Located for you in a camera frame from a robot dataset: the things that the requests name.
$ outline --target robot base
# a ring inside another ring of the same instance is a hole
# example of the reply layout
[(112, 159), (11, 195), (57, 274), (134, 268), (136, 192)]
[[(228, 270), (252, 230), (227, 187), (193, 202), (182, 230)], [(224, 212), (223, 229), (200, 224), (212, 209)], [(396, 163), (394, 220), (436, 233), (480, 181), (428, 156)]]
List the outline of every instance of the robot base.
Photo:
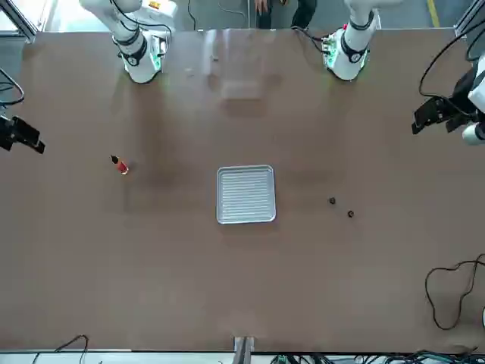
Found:
[(356, 78), (360, 70), (365, 66), (368, 51), (366, 51), (360, 61), (352, 63), (349, 60), (349, 56), (342, 50), (341, 38), (343, 33), (343, 29), (338, 29), (325, 39), (323, 47), (328, 54), (324, 54), (324, 65), (341, 80), (350, 81)]
[(146, 38), (147, 48), (138, 65), (131, 65), (130, 59), (123, 58), (125, 70), (136, 83), (148, 83), (161, 71), (160, 39), (149, 33), (143, 36)]

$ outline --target metal post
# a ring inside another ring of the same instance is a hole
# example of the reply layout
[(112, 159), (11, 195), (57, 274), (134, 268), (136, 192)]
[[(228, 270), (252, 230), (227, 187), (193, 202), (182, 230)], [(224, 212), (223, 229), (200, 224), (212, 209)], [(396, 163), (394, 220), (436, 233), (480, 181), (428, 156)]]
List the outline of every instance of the metal post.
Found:
[(30, 23), (12, 0), (0, 0), (0, 8), (27, 38), (27, 41), (32, 43), (36, 38), (37, 28)]

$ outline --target gray floor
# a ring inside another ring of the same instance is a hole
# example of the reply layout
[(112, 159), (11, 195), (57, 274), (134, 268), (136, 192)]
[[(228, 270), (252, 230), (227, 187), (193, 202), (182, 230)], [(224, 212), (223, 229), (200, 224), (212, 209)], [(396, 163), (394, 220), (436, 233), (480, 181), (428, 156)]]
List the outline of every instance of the gray floor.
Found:
[[(175, 18), (178, 30), (191, 30), (192, 21), (187, 13), (187, 1), (177, 0), (179, 10)], [(254, 0), (249, 0), (251, 26), (255, 25)], [(452, 27), (464, 13), (471, 0), (434, 0), (441, 27)], [(291, 23), (298, 0), (289, 0), (286, 6), (274, 0), (273, 27), (284, 28)], [(230, 10), (248, 14), (247, 0), (221, 0)], [(245, 28), (247, 20), (240, 14), (223, 12), (217, 0), (203, 2), (192, 0), (192, 13), (197, 19), (197, 29)], [(317, 11), (310, 26), (315, 29), (333, 29), (347, 22), (349, 11), (343, 0), (319, 0)], [(405, 0), (392, 8), (380, 10), (382, 28), (428, 28), (432, 27), (427, 0)], [(58, 0), (47, 31), (93, 31), (104, 27), (79, 6), (78, 0)]]

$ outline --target yellow floor stripe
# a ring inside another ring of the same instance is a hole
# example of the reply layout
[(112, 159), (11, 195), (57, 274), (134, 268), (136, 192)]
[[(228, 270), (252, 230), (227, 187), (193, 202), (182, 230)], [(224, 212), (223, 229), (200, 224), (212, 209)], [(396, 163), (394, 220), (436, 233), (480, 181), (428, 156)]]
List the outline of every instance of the yellow floor stripe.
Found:
[(431, 21), (433, 22), (433, 27), (440, 27), (440, 19), (438, 18), (437, 7), (434, 5), (434, 0), (427, 0), (427, 8), (430, 11)]

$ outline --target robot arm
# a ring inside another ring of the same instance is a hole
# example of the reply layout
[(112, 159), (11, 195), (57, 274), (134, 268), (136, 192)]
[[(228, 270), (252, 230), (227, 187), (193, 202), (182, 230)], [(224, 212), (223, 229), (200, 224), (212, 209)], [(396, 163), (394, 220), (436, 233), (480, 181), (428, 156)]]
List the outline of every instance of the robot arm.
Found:
[(376, 8), (396, 5), (403, 0), (344, 0), (350, 19), (325, 39), (324, 64), (338, 78), (353, 80), (365, 65), (369, 43), (376, 30)]
[[(177, 6), (169, 0), (159, 0), (164, 5), (170, 5), (171, 16)], [(127, 14), (142, 8), (143, 0), (80, 0), (87, 11), (93, 13), (113, 34), (113, 42), (120, 49), (125, 70), (133, 81), (148, 83), (161, 70), (161, 38), (151, 33), (144, 33), (140, 23), (133, 21)]]

